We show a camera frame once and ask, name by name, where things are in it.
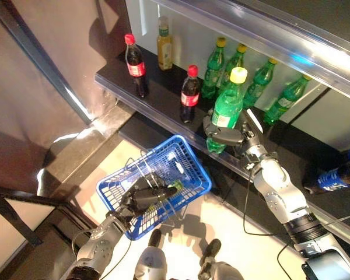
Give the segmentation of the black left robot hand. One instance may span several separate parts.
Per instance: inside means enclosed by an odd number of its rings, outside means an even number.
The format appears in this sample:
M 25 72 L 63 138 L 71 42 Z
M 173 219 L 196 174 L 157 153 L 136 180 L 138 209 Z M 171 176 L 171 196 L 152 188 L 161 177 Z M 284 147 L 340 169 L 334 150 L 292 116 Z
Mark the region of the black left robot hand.
M 177 188 L 168 185 L 156 173 L 137 179 L 124 193 L 116 212 L 127 222 L 143 215 L 151 206 L 176 194 Z

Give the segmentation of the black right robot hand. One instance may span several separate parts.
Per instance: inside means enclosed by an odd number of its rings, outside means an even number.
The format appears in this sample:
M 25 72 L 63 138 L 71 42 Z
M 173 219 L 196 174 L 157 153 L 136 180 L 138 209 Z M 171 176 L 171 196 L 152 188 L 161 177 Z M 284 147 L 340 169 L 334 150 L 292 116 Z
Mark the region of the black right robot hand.
M 236 128 L 218 127 L 212 123 L 214 110 L 203 118 L 206 147 L 209 152 L 221 153 L 226 146 L 241 146 L 240 154 L 261 158 L 267 153 L 263 145 L 263 129 L 251 109 L 243 109 Z

